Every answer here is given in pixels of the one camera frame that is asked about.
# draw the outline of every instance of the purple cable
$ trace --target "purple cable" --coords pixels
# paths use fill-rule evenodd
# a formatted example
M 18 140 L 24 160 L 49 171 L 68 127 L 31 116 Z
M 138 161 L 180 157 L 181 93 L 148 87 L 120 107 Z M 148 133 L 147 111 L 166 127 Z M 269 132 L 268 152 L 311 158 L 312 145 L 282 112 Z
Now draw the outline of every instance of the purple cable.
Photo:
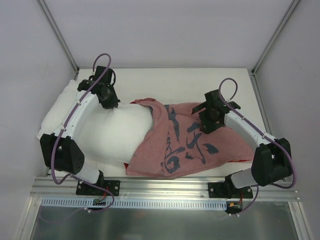
M 85 93 L 80 97 L 79 103 L 77 103 L 77 104 L 73 107 L 73 109 L 71 110 L 70 114 L 68 115 L 68 117 L 66 118 L 66 120 L 65 120 L 65 122 L 64 122 L 64 124 L 63 124 L 63 128 L 64 128 L 64 129 L 67 127 L 67 125 L 68 125 L 71 117 L 73 116 L 73 114 L 74 114 L 75 111 L 77 110 L 78 106 L 79 106 L 79 105 L 81 104 L 81 102 L 83 101 L 83 99 L 88 95 L 88 93 L 91 91 L 91 89 L 102 79 L 102 77 L 103 77 L 103 76 L 106 74 L 106 72 L 108 71 L 108 69 L 109 69 L 109 67 L 110 67 L 110 64 L 111 64 L 111 56 L 110 56 L 108 53 L 102 53 L 102 54 L 100 54 L 100 55 L 94 60 L 93 67 L 92 67 L 92 71 L 95 71 L 96 63 L 97 63 L 98 59 L 99 59 L 100 57 L 102 57 L 102 56 L 108 56 L 108 58 L 109 58 L 109 62 L 108 62 L 108 64 L 107 64 L 107 66 L 105 67 L 105 70 L 104 70 L 104 71 L 102 72 L 102 74 L 98 77 L 98 79 L 88 88 L 88 90 L 85 91 Z M 104 192 L 107 192 L 107 193 L 112 197 L 112 202 L 111 202 L 108 206 L 102 208 L 101 210 L 89 210 L 89 211 L 92 212 L 92 213 L 100 213 L 100 212 L 103 212 L 103 211 L 107 210 L 108 208 L 110 208 L 110 207 L 114 204 L 114 202 L 115 202 L 115 197 L 114 197 L 114 195 L 113 195 L 109 190 L 107 190 L 107 189 L 105 189 L 105 188 L 102 188 L 102 187 L 99 187 L 99 186 L 96 186 L 96 185 L 94 185 L 94 184 L 91 184 L 90 182 L 87 182 L 87 181 L 85 181 L 85 180 L 82 180 L 82 179 L 76 177 L 75 175 L 72 175 L 71 173 L 70 173 L 70 174 L 67 174 L 66 176 L 64 176 L 61 181 L 58 181 L 58 179 L 57 179 L 57 177 L 56 177 L 56 174 L 55 174 L 55 157 L 56 157 L 56 150 L 57 150 L 57 147 L 58 147 L 59 140 L 61 139 L 61 136 L 62 136 L 62 134 L 64 133 L 64 129 L 61 129 L 58 137 L 56 138 L 56 140 L 55 140 L 55 142 L 54 142 L 53 149 L 52 149 L 51 165 L 50 165 L 50 167 L 51 167 L 52 179 L 53 179 L 53 181 L 54 181 L 55 184 L 60 185 L 60 184 L 62 184 L 62 183 L 66 180 L 67 177 L 72 177 L 72 178 L 74 178 L 74 179 L 76 179 L 76 180 L 78 180 L 78 181 L 82 181 L 83 183 L 85 183 L 85 184 L 87 184 L 87 185 L 89 185 L 89 186 L 91 186 L 91 187 L 93 187 L 93 188 L 96 188 L 96 189 L 102 190 L 102 191 L 104 191 Z M 43 219 L 43 217 L 41 216 L 41 213 L 40 213 L 40 212 L 39 212 L 39 218 L 40 218 L 42 221 L 46 222 L 46 223 L 52 223 L 52 224 L 53 224 L 53 223 L 61 223 L 61 222 L 65 221 L 65 220 L 69 219 L 71 216 L 73 216 L 75 213 L 79 212 L 79 211 L 82 210 L 82 209 L 83 209 L 83 208 L 79 208 L 79 209 L 75 210 L 72 214 L 70 214 L 69 216 L 67 216 L 67 217 L 65 217 L 64 219 L 59 220 L 59 221 L 48 221 L 48 220 L 45 220 L 45 219 Z
M 274 145 L 276 145 L 278 148 L 280 148 L 283 153 L 285 154 L 285 156 L 288 158 L 289 162 L 290 162 L 290 165 L 291 165 L 291 168 L 292 168 L 292 175 L 293 175 L 293 180 L 292 180 L 292 183 L 289 185 L 289 186 L 282 186 L 282 185 L 279 185 L 279 184 L 276 184 L 276 183 L 271 183 L 271 185 L 273 186 L 276 186 L 278 188 L 281 188 L 281 189 L 291 189 L 293 188 L 295 185 L 296 185 L 296 182 L 297 182 L 297 171 L 296 171 L 296 167 L 295 167 L 295 164 L 290 156 L 290 154 L 287 152 L 287 150 L 285 150 L 279 143 L 277 143 L 276 141 L 272 140 L 271 138 L 265 136 L 265 133 L 262 132 L 256 125 L 254 125 L 251 121 L 249 121 L 244 115 L 242 115 L 240 112 L 238 112 L 236 109 L 234 109 L 232 106 L 230 106 L 229 103 L 226 102 L 226 100 L 224 99 L 224 97 L 222 96 L 221 94 L 221 87 L 222 85 L 224 84 L 225 81 L 227 80 L 231 80 L 234 82 L 235 84 L 235 92 L 234 94 L 232 95 L 232 97 L 230 98 L 233 99 L 234 96 L 236 95 L 237 93 L 237 90 L 238 90 L 238 83 L 236 82 L 236 80 L 234 80 L 233 78 L 230 78 L 230 77 L 227 77 L 225 78 L 224 80 L 222 80 L 222 82 L 220 83 L 219 85 L 219 97 L 221 99 L 221 101 L 230 109 L 232 110 L 233 112 L 235 112 L 240 118 L 242 118 L 244 121 L 246 121 L 254 130 L 256 130 L 264 139 L 268 140 L 270 143 L 273 143 Z

